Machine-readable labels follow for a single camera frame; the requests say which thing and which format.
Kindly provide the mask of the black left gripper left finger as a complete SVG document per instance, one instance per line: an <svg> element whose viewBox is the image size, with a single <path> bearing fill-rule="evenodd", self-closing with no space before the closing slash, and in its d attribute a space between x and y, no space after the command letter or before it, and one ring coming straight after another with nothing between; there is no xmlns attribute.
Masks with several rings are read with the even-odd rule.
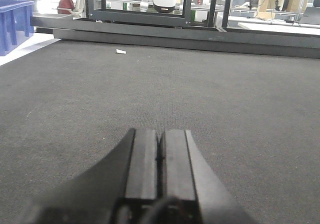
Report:
<svg viewBox="0 0 320 224"><path fill-rule="evenodd" d="M102 160L67 182L36 195L17 224L111 224L126 203L157 198L157 135L129 129Z"/></svg>

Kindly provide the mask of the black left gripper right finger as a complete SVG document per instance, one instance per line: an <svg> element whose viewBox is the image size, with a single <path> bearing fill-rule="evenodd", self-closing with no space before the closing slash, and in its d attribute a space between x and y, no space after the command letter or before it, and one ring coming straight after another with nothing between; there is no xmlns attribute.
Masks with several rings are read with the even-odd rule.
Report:
<svg viewBox="0 0 320 224"><path fill-rule="evenodd" d="M195 224L256 224L223 185L197 148L190 130L165 130L161 138L163 192L195 215Z"/></svg>

